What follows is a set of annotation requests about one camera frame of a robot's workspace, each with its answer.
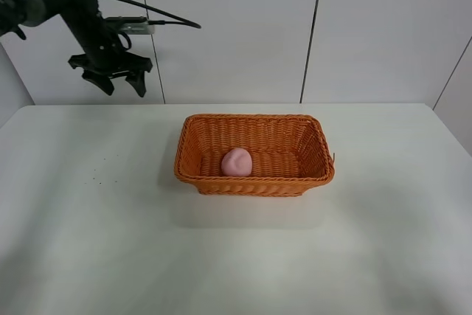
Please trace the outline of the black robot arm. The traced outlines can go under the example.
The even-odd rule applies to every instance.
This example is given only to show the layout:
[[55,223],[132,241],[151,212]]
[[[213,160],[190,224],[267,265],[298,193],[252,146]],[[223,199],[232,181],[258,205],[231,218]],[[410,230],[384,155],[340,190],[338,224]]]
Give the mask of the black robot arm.
[[104,18],[98,0],[1,0],[1,34],[11,32],[25,39],[23,27],[37,27],[57,15],[83,50],[68,63],[83,70],[84,80],[112,95],[113,79],[122,77],[144,97],[145,75],[153,64],[150,58],[131,53],[129,38],[133,26],[147,23],[143,16]]

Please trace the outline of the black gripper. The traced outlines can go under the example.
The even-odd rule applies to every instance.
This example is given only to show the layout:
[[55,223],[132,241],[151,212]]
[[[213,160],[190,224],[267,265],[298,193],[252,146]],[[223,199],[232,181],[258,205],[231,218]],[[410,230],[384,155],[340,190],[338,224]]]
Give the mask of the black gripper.
[[130,52],[131,40],[124,31],[128,25],[144,22],[142,16],[68,21],[69,30],[83,50],[83,54],[70,57],[69,65],[84,69],[82,78],[108,96],[114,93],[114,85],[107,76],[117,77],[123,73],[127,75],[125,81],[144,97],[147,92],[145,72],[152,69],[152,61]]

